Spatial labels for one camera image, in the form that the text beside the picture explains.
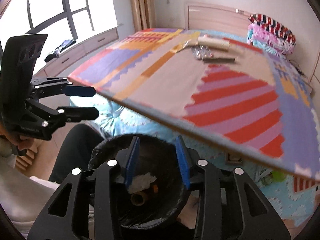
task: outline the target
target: colorful foam mat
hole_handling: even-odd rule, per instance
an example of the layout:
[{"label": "colorful foam mat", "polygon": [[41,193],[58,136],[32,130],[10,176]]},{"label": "colorful foam mat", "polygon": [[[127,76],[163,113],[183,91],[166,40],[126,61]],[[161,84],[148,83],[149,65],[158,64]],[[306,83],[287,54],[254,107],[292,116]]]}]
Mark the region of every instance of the colorful foam mat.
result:
[{"label": "colorful foam mat", "polygon": [[320,181],[320,126],[304,82],[283,59],[230,41],[235,63],[206,64],[191,49],[199,31],[148,29],[111,45],[69,79],[182,133]]}]

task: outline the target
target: human hand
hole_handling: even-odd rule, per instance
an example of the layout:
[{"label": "human hand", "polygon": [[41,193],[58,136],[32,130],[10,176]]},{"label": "human hand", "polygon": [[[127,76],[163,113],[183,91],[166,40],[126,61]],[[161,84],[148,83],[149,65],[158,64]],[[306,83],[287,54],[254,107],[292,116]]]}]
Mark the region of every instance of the human hand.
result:
[{"label": "human hand", "polygon": [[19,151],[28,149],[33,145],[33,138],[19,136],[18,134],[8,132],[2,122],[0,122],[0,135],[4,135],[9,142],[18,147]]}]

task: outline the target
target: bed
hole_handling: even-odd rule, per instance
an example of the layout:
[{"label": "bed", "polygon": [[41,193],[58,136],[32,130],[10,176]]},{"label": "bed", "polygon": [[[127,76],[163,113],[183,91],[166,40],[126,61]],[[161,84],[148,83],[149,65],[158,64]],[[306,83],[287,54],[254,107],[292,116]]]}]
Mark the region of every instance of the bed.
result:
[{"label": "bed", "polygon": [[[320,127],[294,67],[245,43],[248,15],[186,5],[186,29],[196,30],[149,29],[111,45],[69,76],[102,96],[71,97],[70,103],[97,107],[100,116],[91,125],[102,134],[142,133],[168,142],[183,134],[187,147],[218,168],[232,170],[226,155],[236,153],[245,158],[238,165],[255,180],[264,166],[293,174],[257,183],[287,227],[297,228],[320,200]],[[239,64],[203,64],[190,50],[170,53],[204,34],[228,40]]]}]

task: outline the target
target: bed headboard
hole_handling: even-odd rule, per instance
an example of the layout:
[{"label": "bed headboard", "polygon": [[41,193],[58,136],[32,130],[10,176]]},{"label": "bed headboard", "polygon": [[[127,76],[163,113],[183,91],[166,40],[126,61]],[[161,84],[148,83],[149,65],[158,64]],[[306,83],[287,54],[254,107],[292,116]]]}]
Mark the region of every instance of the bed headboard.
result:
[{"label": "bed headboard", "polygon": [[215,30],[246,37],[251,13],[215,4],[185,3],[185,29]]}]

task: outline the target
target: window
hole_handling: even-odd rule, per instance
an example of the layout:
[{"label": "window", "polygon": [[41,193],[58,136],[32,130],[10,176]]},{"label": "window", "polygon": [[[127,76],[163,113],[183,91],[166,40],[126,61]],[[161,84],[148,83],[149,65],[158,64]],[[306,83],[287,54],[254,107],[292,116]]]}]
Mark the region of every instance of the window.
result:
[{"label": "window", "polygon": [[48,34],[35,73],[64,40],[81,42],[116,26],[113,0],[11,0],[0,19],[0,62],[12,36]]}]

